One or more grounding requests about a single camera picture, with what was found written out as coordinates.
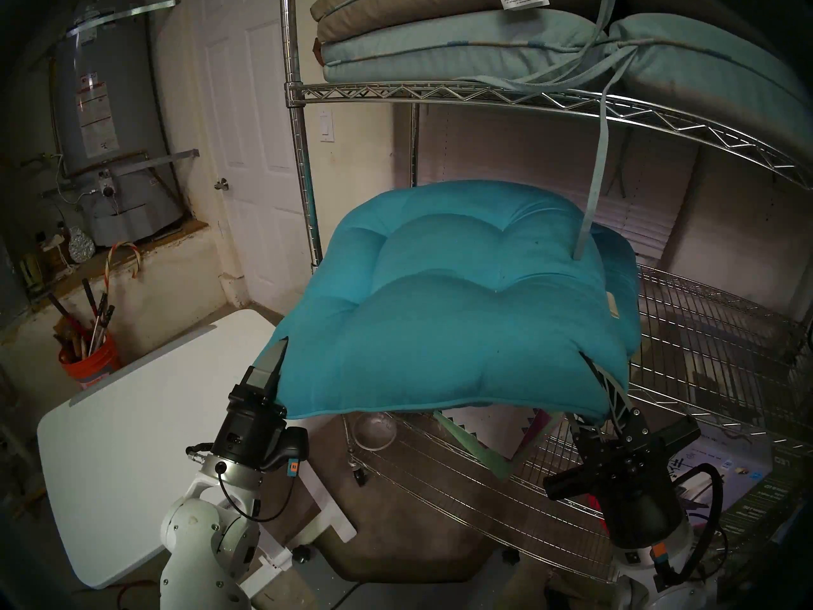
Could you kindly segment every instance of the white table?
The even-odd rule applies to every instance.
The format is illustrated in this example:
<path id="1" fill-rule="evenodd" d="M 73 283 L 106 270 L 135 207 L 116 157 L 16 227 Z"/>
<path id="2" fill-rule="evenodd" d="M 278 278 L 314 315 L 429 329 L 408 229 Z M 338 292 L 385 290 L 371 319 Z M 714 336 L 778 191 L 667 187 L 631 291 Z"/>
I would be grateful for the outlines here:
<path id="1" fill-rule="evenodd" d="M 48 498 L 71 566 L 87 586 L 107 586 L 163 549 L 161 521 L 199 470 L 186 446 L 214 440 L 229 392 L 273 331 L 255 311 L 234 312 L 42 418 L 37 439 Z M 313 434 L 328 419 L 289 425 Z M 301 476 L 323 510 L 315 527 L 337 525 L 345 541 L 353 537 L 312 469 Z M 264 540 L 271 559 L 286 551 L 270 536 Z"/>

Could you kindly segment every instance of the wall switch plate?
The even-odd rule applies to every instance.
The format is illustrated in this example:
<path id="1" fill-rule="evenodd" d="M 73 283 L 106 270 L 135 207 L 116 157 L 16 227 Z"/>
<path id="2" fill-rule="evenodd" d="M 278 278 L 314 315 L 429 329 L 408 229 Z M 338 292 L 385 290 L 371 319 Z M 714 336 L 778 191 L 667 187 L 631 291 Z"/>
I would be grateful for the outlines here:
<path id="1" fill-rule="evenodd" d="M 333 112 L 319 112 L 319 141 L 336 141 L 333 139 Z"/>

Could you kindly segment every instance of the stacked cushions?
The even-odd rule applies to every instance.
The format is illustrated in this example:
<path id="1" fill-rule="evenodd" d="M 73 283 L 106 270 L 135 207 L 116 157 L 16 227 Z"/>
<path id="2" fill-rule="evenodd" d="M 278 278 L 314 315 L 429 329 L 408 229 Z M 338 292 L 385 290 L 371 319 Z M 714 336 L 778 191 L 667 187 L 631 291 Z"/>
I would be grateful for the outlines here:
<path id="1" fill-rule="evenodd" d="M 813 163 L 810 94 L 767 51 L 709 24 L 659 13 L 616 21 L 610 38 L 620 43 L 606 44 L 607 54 L 651 40 L 639 45 L 621 79 L 635 98 L 713 119 Z"/>
<path id="2" fill-rule="evenodd" d="M 491 10 L 430 19 L 322 46 L 328 82 L 520 79 L 565 64 L 595 35 L 595 24 L 569 12 Z M 600 41 L 607 37 L 603 32 Z M 595 48 L 584 71 L 601 55 Z"/>
<path id="3" fill-rule="evenodd" d="M 393 190 L 350 212 L 299 305 L 277 398 L 291 418 L 511 403 L 607 414 L 583 352 L 626 388 L 635 256 L 557 194 L 498 181 Z M 615 296 L 620 318 L 607 304 Z"/>
<path id="4" fill-rule="evenodd" d="M 595 19 L 601 0 L 549 0 L 558 10 Z M 319 22 L 322 43 L 343 41 L 366 32 L 414 21 L 500 10 L 500 0 L 317 0 L 311 15 Z"/>

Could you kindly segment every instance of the shelf post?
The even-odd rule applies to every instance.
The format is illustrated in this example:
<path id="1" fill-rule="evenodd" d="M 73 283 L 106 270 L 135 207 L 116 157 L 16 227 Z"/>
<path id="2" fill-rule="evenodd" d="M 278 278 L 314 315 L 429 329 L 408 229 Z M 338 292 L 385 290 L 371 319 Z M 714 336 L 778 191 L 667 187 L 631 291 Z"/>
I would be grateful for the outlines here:
<path id="1" fill-rule="evenodd" d="M 418 122 L 420 120 L 420 105 L 410 104 L 410 132 L 409 132 L 409 186 L 418 186 Z"/>
<path id="2" fill-rule="evenodd" d="M 291 117 L 293 155 L 297 162 L 299 193 L 302 197 L 302 212 L 305 215 L 308 246 L 311 248 L 311 271 L 313 272 L 322 262 L 322 241 L 319 239 L 319 221 L 316 219 L 311 159 L 307 151 L 304 95 L 299 89 L 302 78 L 299 75 L 296 0 L 280 0 L 280 28 L 282 30 L 282 56 L 286 64 L 286 106 Z"/>

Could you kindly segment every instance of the chrome shelving unit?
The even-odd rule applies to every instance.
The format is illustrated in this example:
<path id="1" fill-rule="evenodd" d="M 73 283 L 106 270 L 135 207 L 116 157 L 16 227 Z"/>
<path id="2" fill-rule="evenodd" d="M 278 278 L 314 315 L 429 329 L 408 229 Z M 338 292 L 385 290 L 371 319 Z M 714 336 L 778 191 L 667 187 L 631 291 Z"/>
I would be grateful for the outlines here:
<path id="1" fill-rule="evenodd" d="M 457 81 L 302 84 L 294 2 L 280 0 L 286 104 L 313 269 L 322 260 L 322 248 L 307 148 L 307 104 L 411 104 L 413 186 L 421 103 L 504 106 L 598 118 L 600 94 L 585 91 L 526 94 Z M 607 98 L 607 118 L 723 149 L 813 189 L 813 173 L 803 164 L 735 128 L 614 95 Z M 630 363 L 630 397 L 642 405 L 689 412 L 699 421 L 761 437 L 796 453 L 813 451 L 813 415 L 808 415 L 813 356 L 803 328 L 753 302 L 683 277 L 646 266 L 639 267 L 639 275 L 643 342 Z M 545 476 L 580 462 L 566 423 L 541 440 L 517 474 L 500 482 L 450 440 L 431 416 L 396 417 L 398 439 L 384 451 L 355 451 L 348 435 L 351 468 L 377 473 L 429 506 L 528 555 L 614 581 L 601 514 L 586 500 L 554 503 L 542 488 Z"/>

